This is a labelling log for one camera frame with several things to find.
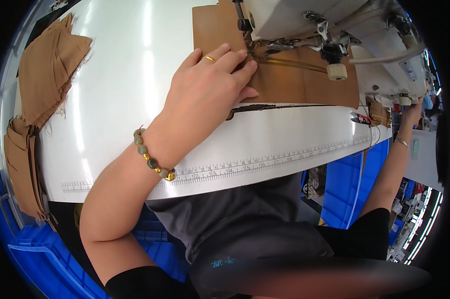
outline dark apron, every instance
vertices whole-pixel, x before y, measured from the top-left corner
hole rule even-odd
[[[294,222],[300,182],[297,173],[207,194],[148,200],[146,205],[185,244],[190,278],[200,297],[225,299],[234,294],[204,285],[201,273],[261,257],[333,255],[311,224]]]

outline silver bracelet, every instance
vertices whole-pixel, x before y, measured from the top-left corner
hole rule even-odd
[[[396,140],[394,142],[400,142],[400,143],[404,144],[404,146],[407,147],[407,149],[409,149],[407,142],[402,140],[401,138],[396,138]]]

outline black sleeve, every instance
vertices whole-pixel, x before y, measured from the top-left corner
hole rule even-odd
[[[389,244],[389,211],[372,210],[356,219],[347,230],[317,226],[335,256],[386,260]]]
[[[199,299],[187,276],[185,283],[157,266],[134,268],[109,279],[106,292],[113,299]]]

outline white wall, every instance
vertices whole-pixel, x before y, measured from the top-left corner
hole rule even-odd
[[[419,140],[418,159],[412,158],[414,140]],[[437,191],[443,187],[437,182],[436,132],[412,130],[411,142],[407,152],[407,165],[404,177],[429,186]]]

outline measuring tape markings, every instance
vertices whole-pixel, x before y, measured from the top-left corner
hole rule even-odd
[[[252,174],[258,171],[275,169],[291,164],[309,161],[317,157],[340,152],[349,147],[354,147],[369,142],[369,136],[361,136],[353,139],[342,140],[317,147],[302,148],[299,150],[269,154],[257,158],[247,158],[239,161],[199,166],[186,169],[176,169],[177,177],[172,182],[160,181],[155,188],[162,188],[172,184],[173,186],[186,185],[190,183],[206,182],[216,179],[228,178]],[[96,181],[73,181],[62,183],[65,193],[89,192]]]

